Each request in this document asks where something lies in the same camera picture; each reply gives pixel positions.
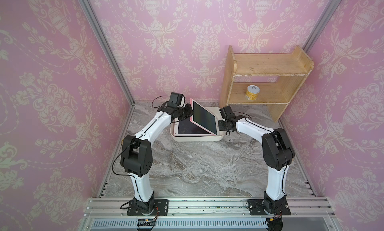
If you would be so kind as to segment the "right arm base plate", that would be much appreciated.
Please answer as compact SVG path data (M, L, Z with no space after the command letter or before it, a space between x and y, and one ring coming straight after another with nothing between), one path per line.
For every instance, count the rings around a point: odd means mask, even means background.
M246 201L246 208L251 216L289 216L291 210L288 202L284 199L281 201L269 201L263 199L249 199Z

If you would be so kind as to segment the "pink writing tablet dark screen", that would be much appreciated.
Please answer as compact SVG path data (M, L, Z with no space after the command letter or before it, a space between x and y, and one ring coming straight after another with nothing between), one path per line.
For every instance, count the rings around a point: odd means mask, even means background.
M211 118L194 118L197 124L202 125L204 128L214 128L213 124L215 119ZM186 119L175 123L176 136L217 136L217 134L210 133L190 119Z

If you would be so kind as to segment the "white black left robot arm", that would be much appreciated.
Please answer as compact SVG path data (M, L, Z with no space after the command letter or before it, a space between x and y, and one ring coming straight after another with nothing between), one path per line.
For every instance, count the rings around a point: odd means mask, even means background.
M155 193L148 175L153 164L152 144L165 128L192 117L193 113L185 96L172 92L143 129L121 141L122 151L113 161L112 172L131 178L135 194L129 203L143 215L150 215L156 209Z

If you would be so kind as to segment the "pink writing tablet rainbow screen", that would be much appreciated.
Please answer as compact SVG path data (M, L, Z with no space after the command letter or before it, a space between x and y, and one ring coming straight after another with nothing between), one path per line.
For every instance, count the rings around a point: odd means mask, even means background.
M192 98L190 99L190 105L194 112L190 117L190 122L207 131L211 135L218 136L219 129L217 117Z

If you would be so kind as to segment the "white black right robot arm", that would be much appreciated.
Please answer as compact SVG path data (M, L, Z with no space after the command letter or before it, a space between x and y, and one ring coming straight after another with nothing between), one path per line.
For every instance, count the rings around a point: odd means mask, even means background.
M264 192L264 209L271 215L290 215L287 202L287 172L295 157L291 141L283 128L272 129L255 123L244 115L236 116L230 106L220 109L219 130L240 132L262 144L268 166L268 183Z

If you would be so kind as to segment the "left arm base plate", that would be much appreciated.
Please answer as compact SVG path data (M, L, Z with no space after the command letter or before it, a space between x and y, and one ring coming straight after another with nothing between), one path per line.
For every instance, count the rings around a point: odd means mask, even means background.
M129 202L127 209L128 216L167 216L169 200L155 199L147 203L133 199Z

